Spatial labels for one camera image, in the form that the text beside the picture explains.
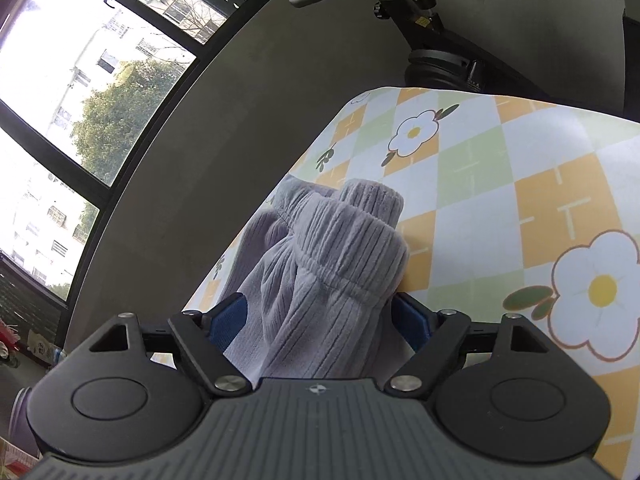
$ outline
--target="silver bolt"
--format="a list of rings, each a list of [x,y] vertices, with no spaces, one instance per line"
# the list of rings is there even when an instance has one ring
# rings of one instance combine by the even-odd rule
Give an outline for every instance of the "silver bolt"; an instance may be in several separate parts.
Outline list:
[[[223,375],[213,385],[223,392],[237,392],[246,386],[246,379],[237,375]]]
[[[391,379],[391,387],[400,392],[413,392],[422,386],[422,381],[413,375],[398,375]]]

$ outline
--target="checkered fabric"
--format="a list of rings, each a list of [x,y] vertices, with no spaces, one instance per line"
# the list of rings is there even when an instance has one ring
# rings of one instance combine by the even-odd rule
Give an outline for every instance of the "checkered fabric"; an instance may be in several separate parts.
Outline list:
[[[477,321],[497,322],[515,302],[609,396],[596,460],[617,478],[640,474],[640,125],[512,97],[380,88],[340,110],[290,173],[400,192],[411,251],[400,290]],[[187,308],[216,303],[237,243]]]

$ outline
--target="gray wall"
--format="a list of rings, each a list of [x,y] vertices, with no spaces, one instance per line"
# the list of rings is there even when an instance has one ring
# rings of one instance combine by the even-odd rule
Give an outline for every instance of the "gray wall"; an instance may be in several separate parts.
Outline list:
[[[178,312],[268,192],[352,97],[398,86],[408,46],[376,0],[271,0],[162,128],[98,245],[66,341]]]
[[[623,0],[437,0],[445,27],[551,95],[622,111]]]

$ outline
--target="yellow label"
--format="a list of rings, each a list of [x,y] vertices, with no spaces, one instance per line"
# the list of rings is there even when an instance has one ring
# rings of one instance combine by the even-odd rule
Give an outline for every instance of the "yellow label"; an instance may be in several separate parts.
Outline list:
[[[429,27],[429,24],[431,23],[431,20],[429,18],[425,18],[424,16],[420,16],[420,18],[415,20],[415,23],[417,23],[421,27],[425,27],[426,28],[426,27]]]

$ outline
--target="yellow flower center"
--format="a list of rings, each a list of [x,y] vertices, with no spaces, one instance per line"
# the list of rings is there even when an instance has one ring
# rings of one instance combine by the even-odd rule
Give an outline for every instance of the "yellow flower center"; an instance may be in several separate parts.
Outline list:
[[[418,135],[420,135],[420,128],[418,126],[414,126],[409,130],[409,133],[406,134],[406,136],[409,137],[410,139],[414,139]]]
[[[608,274],[596,276],[589,285],[589,300],[595,306],[607,306],[613,303],[618,293],[618,284]]]

